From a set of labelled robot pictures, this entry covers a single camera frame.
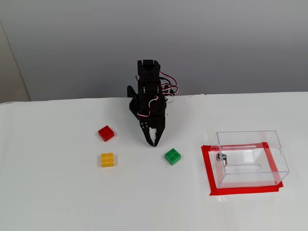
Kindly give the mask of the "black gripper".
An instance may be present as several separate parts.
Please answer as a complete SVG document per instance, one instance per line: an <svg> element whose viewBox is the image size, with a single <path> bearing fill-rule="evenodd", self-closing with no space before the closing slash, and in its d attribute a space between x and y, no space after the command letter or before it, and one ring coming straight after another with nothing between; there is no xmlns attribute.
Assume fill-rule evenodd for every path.
<svg viewBox="0 0 308 231"><path fill-rule="evenodd" d="M140 127L143 131L145 139L150 146L156 147L161 139L164 132L164 120L166 113L167 103L163 97L154 96L151 99L144 110L140 111ZM155 129L155 140L154 143L151 139L150 128Z"/></svg>

